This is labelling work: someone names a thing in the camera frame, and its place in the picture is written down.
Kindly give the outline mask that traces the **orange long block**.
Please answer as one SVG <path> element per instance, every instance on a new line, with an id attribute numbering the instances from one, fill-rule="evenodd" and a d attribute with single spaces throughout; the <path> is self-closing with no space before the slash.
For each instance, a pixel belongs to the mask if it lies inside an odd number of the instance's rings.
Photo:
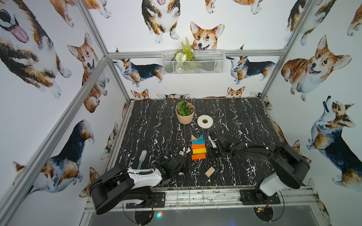
<path id="1" fill-rule="evenodd" d="M 195 160 L 203 160 L 203 159 L 206 159 L 206 154 L 205 154 L 205 153 L 193 154 L 193 155 L 191 156 L 191 159 L 192 159 L 193 161 L 195 161 Z"/>
<path id="2" fill-rule="evenodd" d="M 205 144 L 197 144 L 197 145 L 192 145 L 191 148 L 192 149 L 202 149 L 205 148 L 206 145 Z"/>

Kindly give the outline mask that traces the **yellow long block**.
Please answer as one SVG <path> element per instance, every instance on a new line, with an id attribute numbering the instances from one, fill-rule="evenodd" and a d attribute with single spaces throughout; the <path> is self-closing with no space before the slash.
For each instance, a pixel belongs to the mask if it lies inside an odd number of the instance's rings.
<path id="1" fill-rule="evenodd" d="M 193 154 L 203 154 L 206 153 L 206 148 L 197 148 L 192 150 Z"/>

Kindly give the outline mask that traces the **teal long block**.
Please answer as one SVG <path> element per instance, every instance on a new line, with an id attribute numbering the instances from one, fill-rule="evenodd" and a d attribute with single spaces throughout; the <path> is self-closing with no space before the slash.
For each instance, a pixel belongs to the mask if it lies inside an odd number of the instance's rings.
<path id="1" fill-rule="evenodd" d="M 193 140 L 192 145 L 204 145 L 205 141 L 204 140 Z"/>

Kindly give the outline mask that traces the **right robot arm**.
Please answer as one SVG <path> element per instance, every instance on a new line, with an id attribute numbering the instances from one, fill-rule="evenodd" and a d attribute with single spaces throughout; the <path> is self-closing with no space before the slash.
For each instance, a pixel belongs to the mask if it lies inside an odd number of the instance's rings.
<path id="1" fill-rule="evenodd" d="M 256 191 L 267 197 L 287 189 L 299 189 L 310 169 L 310 164 L 288 143 L 279 142 L 274 146 L 248 144 L 227 140 L 222 133 L 211 133 L 211 141 L 216 151 L 223 157 L 263 162 L 273 167 L 274 173 L 257 186 Z"/>

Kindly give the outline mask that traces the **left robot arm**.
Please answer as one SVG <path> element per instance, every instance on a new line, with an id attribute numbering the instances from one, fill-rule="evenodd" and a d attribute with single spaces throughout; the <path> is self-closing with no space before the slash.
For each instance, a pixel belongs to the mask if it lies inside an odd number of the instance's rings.
<path id="1" fill-rule="evenodd" d="M 150 169 L 131 169 L 117 165 L 89 186 L 95 212 L 105 214 L 119 203 L 146 207 L 154 198 L 151 187 L 163 186 L 186 170 L 186 159 L 177 154 Z"/>

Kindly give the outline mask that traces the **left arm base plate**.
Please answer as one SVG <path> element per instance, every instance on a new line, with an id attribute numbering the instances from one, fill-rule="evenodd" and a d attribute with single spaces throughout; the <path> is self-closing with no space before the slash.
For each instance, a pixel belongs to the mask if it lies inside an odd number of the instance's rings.
<path id="1" fill-rule="evenodd" d="M 140 204 L 131 202 L 126 204 L 126 209 L 164 208 L 166 202 L 165 192 L 156 192 L 148 195 Z"/>

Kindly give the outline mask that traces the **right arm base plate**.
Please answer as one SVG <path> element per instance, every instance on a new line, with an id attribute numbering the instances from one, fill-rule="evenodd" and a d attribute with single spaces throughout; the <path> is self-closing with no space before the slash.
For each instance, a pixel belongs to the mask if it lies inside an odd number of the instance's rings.
<path id="1" fill-rule="evenodd" d="M 280 204 L 280 198 L 277 193 L 272 196 L 264 194 L 260 189 L 241 189 L 240 201 L 243 205 L 267 205 Z"/>

